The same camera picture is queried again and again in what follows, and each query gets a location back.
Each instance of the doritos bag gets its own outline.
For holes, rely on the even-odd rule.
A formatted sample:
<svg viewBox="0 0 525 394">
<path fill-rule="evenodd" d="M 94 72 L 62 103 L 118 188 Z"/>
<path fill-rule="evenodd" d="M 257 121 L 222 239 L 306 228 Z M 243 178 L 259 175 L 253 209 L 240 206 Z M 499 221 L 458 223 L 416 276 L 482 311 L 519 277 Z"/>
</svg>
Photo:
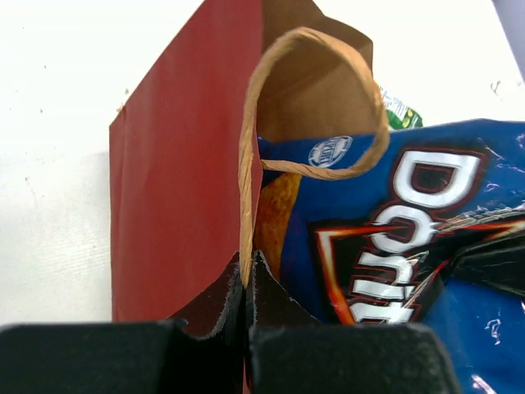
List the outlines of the doritos bag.
<svg viewBox="0 0 525 394">
<path fill-rule="evenodd" d="M 265 171 L 255 247 L 322 321 L 426 323 L 465 392 L 523 392 L 523 141 L 525 123 L 466 121 L 394 133 L 352 179 Z M 330 169 L 371 143 L 259 139 L 262 159 Z"/>
</svg>

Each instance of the doritos logo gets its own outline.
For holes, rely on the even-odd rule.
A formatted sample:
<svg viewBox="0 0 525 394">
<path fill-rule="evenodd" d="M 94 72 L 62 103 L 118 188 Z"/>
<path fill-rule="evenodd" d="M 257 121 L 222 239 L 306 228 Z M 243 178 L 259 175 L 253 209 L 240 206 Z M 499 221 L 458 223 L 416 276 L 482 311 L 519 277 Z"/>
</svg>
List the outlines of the doritos logo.
<svg viewBox="0 0 525 394">
<path fill-rule="evenodd" d="M 406 149 L 390 174 L 391 200 L 371 221 L 315 227 L 324 286 L 342 323 L 416 318 L 420 295 L 442 267 L 441 261 L 421 270 L 428 252 L 420 249 L 435 241 L 440 223 L 471 198 L 485 161 L 473 151 Z"/>
</svg>

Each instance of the paper bag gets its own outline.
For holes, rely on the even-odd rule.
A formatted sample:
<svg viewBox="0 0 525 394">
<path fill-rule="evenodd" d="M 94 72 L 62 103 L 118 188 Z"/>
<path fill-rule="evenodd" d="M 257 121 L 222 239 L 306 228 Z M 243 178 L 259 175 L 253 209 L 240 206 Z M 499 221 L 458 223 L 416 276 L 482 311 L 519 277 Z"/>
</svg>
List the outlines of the paper bag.
<svg viewBox="0 0 525 394">
<path fill-rule="evenodd" d="M 311 0 L 206 0 L 111 124 L 114 320 L 170 316 L 239 249 L 239 137 L 249 77 L 266 48 L 301 25 L 350 44 L 372 66 L 371 40 Z M 259 134 L 289 140 L 372 130 L 356 84 L 315 43 L 291 48 L 262 89 Z M 255 152 L 253 204 L 262 175 Z"/>
</svg>

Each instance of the brown paper bag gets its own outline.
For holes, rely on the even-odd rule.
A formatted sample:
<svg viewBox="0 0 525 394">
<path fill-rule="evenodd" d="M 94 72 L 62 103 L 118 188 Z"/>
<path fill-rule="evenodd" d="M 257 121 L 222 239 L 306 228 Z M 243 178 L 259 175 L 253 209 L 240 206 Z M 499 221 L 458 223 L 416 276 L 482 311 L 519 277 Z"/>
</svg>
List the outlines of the brown paper bag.
<svg viewBox="0 0 525 394">
<path fill-rule="evenodd" d="M 267 83 L 289 59 L 297 56 L 303 59 L 326 59 L 330 67 L 326 74 L 313 73 L 305 82 L 292 85 L 288 92 L 276 92 L 268 100 L 272 105 L 258 104 L 263 97 Z M 355 104 L 357 112 L 345 112 L 347 103 Z M 262 56 L 261 62 L 252 74 L 240 135 L 239 188 L 240 188 L 240 266 L 241 279 L 245 286 L 249 282 L 253 238 L 252 212 L 252 166 L 253 132 L 257 116 L 257 132 L 272 140 L 304 139 L 319 136 L 352 135 L 362 132 L 376 132 L 372 145 L 363 156 L 346 169 L 331 170 L 287 162 L 285 160 L 262 160 L 262 168 L 281 172 L 292 172 L 327 181 L 345 179 L 364 174 L 374 167 L 388 147 L 390 136 L 385 105 L 379 87 L 372 78 L 372 72 L 358 51 L 328 34 L 300 27 L 280 37 Z M 266 123 L 259 119 L 271 118 Z"/>
<path fill-rule="evenodd" d="M 372 41 L 312 0 L 205 0 L 112 123 L 115 320 L 172 315 L 239 249 L 244 93 L 262 53 L 299 26 L 340 39 L 372 66 Z M 284 140 L 373 130 L 359 83 L 336 55 L 298 42 L 262 89 L 259 134 Z M 258 163 L 250 179 L 258 190 Z"/>
</svg>

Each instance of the white lettering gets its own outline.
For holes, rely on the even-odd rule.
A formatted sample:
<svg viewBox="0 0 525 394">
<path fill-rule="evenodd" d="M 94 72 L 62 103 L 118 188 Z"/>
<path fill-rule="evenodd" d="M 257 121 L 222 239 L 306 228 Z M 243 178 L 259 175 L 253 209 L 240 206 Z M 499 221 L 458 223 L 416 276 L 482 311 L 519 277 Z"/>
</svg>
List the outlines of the white lettering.
<svg viewBox="0 0 525 394">
<path fill-rule="evenodd" d="M 394 218 L 408 219 L 415 224 L 412 238 L 409 242 L 399 242 L 386 236 L 385 232 L 371 235 L 372 243 L 380 250 L 390 253 L 403 253 L 406 250 L 425 245 L 432 239 L 436 232 L 434 222 L 427 213 L 421 209 L 405 207 L 404 205 L 392 205 L 377 216 L 379 225 L 386 225 Z"/>
<path fill-rule="evenodd" d="M 403 287 L 386 285 L 385 283 L 372 282 L 363 279 L 354 281 L 354 293 L 363 294 L 385 300 L 402 301 L 404 298 Z"/>
<path fill-rule="evenodd" d="M 405 152 L 394 175 L 395 193 L 404 201 L 426 208 L 444 208 L 458 203 L 470 191 L 480 159 L 466 154 L 443 152 Z M 422 193 L 412 187 L 417 164 L 453 169 L 450 183 L 440 192 Z"/>
<path fill-rule="evenodd" d="M 392 268 L 396 271 L 396 283 L 407 284 L 412 279 L 412 264 L 403 256 L 379 257 L 364 252 L 359 258 L 358 265 Z"/>
<path fill-rule="evenodd" d="M 356 302 L 350 306 L 356 322 L 364 319 L 382 320 L 385 323 L 405 323 L 410 320 L 413 309 L 403 307 L 401 302 L 390 302 L 387 306 L 369 305 Z"/>
</svg>

